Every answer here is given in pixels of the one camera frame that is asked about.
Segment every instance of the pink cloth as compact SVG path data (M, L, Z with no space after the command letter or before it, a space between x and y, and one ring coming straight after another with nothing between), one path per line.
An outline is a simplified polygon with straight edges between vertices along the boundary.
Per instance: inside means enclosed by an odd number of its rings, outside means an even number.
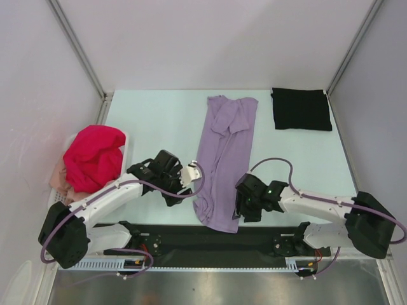
M109 181L106 185L109 185L112 182L114 182L114 180ZM70 205L72 202L81 201L91 195L85 192L76 193L72 185L66 182L66 167L62 156L59 158L58 163L53 169L50 186L66 197L65 202L63 202L64 205Z
M76 193L94 193L120 176L126 136L119 129L90 125L64 154L66 182Z

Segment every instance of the red towel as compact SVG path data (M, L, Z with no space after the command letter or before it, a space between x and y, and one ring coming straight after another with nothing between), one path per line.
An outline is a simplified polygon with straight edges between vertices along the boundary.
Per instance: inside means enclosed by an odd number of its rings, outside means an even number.
M90 125L80 131L64 154L66 181L75 192L94 193L120 176L126 136L119 129Z

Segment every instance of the cable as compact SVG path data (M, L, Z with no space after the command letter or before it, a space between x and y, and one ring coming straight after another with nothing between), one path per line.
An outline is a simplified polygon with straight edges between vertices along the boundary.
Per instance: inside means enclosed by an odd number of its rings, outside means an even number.
M300 193L294 187L293 181L292 181L292 179L293 179L293 164L290 161L288 161L287 159L284 159L284 158L267 158L267 159L261 160L259 163L257 163L256 165L254 165L252 167L251 172L256 167L258 167L260 164L262 164L262 163L264 163L266 161L275 161L275 160L276 161L283 161L283 162L287 163L290 166L290 172L288 174L288 184L289 184L290 188L294 191L294 193L296 193L297 195L302 196L304 198L311 199L311 200L317 200L317 201L330 203L330 204L333 204L333 205L339 205L338 202L335 201L335 200L325 199L325 198L321 198L321 197L317 197L317 196L312 196L312 195L307 195L307 194L304 194L304 193ZM403 242L405 242L407 240L407 228L401 222L399 222L397 219L394 219L393 217L388 216L387 214L381 213L381 212L376 211L376 210L374 210L372 208L364 207L362 205L355 205L353 203L347 203L347 202L341 202L340 205L342 205L344 207L355 208L355 209L358 209L358 210L369 212L369 213L375 214L377 216L380 216L380 217L382 217L382 218L384 218L384 219L386 219L388 221L393 222L397 227L399 227L403 231L404 235L399 240L391 241L390 244L397 245L397 244L403 243Z
M168 196L172 196L172 197L175 197L175 198L182 198L182 199L185 199L185 198L189 198L189 197L194 197L196 194L198 194L198 193L202 190L202 188L203 188L204 185L205 185L205 173L204 173L204 169L202 168L202 166L201 166L199 163L196 162L195 164L196 164L196 166L199 168L199 170L200 170L200 172L201 172L201 174L202 174L202 183L201 183L200 187L198 188L198 190L196 190L194 193L191 193L191 194L188 194L188 195L173 194L173 193L167 192L167 191L165 191L165 190L163 190L163 189L161 189L161 188L159 188L159 187L155 186L154 184L151 184L151 183L149 183L149 182L147 182L147 181L137 180L137 179L122 182L122 183L119 184L118 187L122 187L122 186L125 186L125 185L127 185L127 184L140 183L140 184L144 184L144 185L146 185L146 186L149 186L149 187L151 187L152 189L156 189L157 191L159 191L159 192L161 192L161 193L163 193L163 194L166 194L166 195L168 195ZM103 191L103 192L101 192L100 194L96 195L96 196L93 197L92 199L88 200L88 201L86 202L86 206L88 207L88 206L91 205L93 202L95 202L95 201L98 200L99 198L105 196L106 194L110 193L111 191L114 191L115 189L117 189L116 186L112 186L112 187L110 187L109 189L106 189L105 191ZM45 258L45 251L46 251L46 248L48 247L48 245L50 244L52 238L55 236L55 234L58 232L58 230L59 230L60 228L62 228L62 226L63 226L69 219L71 219L76 213L78 213L79 211L81 211L81 210L83 210L83 209L85 209L85 208L84 208L83 206L80 206L80 207L76 208L75 210L73 210L73 211L72 211L71 213L69 213L64 219L62 219L62 220L57 224L57 226L52 230L52 232L50 233L50 235L48 235L48 237L47 237L47 239L45 240L45 242L44 242L44 244L43 244L43 247L42 247L42 249L41 249L41 253L40 253L41 262L43 262L44 264L51 264L52 262L55 262L55 259L46 259L46 258Z
M73 287L73 286L86 283L87 281L94 280L94 279L96 279L96 278L102 278L102 277L105 277L105 276L113 276L113 275L114 275L114 276L120 276L120 277L122 277L124 280L126 280L126 279L128 279L128 278L135 278L136 276L142 275L142 274L145 273L148 269L150 269L151 267L153 267L154 258L153 258L153 256L152 256L150 253L148 253L147 251L135 250L135 249L119 249L119 248L114 248L114 249L112 249L112 250L120 251L120 252L134 252L134 253L143 254L144 256L148 256L148 257L150 258L150 263L148 264L147 267L145 267L144 269L142 269L142 270L140 270L140 271L138 271L138 272L136 272L136 273L134 273L134 274L124 275L124 276L123 276L123 275L120 275L119 272L116 272L116 273L106 272L106 273L101 273L101 274L98 274L98 275L95 275L95 276L91 276L91 277L89 277L89 278L85 278L84 280L81 280L81 281L77 281L77 282L75 282L75 283L73 283L73 284L70 284L70 285L68 285L68 286L64 286L64 288L71 288L71 287Z
M333 265L333 264L336 262L336 260L338 259L340 250L341 250L341 247L338 247L338 249L336 250L335 256L333 257L333 259L331 260L331 262L329 262L329 264L328 264L324 269L322 269L321 271L319 271L319 272L317 272L317 273L315 273L315 274L313 274L313 275L304 276L304 277L302 277L302 278L313 278L313 279L316 280L316 277L315 277L316 275L321 275L322 273L325 273L328 269L330 269L330 268L332 267L332 265Z
M317 259L317 261L316 261L316 263L318 264L322 260L323 256L322 256L321 251L319 251L319 249L315 249L315 254L319 255L319 259Z
M147 249L147 247L146 247L145 244L142 243L142 244L141 244L141 248L142 248L143 251L148 252L148 249Z

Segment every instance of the folded black cloth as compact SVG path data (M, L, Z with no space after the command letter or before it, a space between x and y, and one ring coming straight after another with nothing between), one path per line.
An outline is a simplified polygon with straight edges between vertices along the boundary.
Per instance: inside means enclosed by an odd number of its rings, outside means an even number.
M332 131L324 90L273 88L272 98L275 129Z

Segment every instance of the light blue table surface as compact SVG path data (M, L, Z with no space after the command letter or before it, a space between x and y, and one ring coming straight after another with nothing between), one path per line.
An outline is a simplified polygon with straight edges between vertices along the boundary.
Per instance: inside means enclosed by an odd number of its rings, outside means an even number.
M130 136L127 166L154 158L160 149L175 154L186 165L197 156L207 112L207 97L231 99L253 97L259 101L250 164L269 157L282 157L294 165L294 184L303 190L332 195L355 195L355 188L331 113L332 132L276 130L268 90L118 90L106 125ZM288 166L278 161L261 165L254 172L264 183L287 181ZM199 225L192 199L172 208L159 192L129 201L103 222L127 220L137 224ZM303 221L324 222L307 215L263 211L261 222L241 226L297 226Z

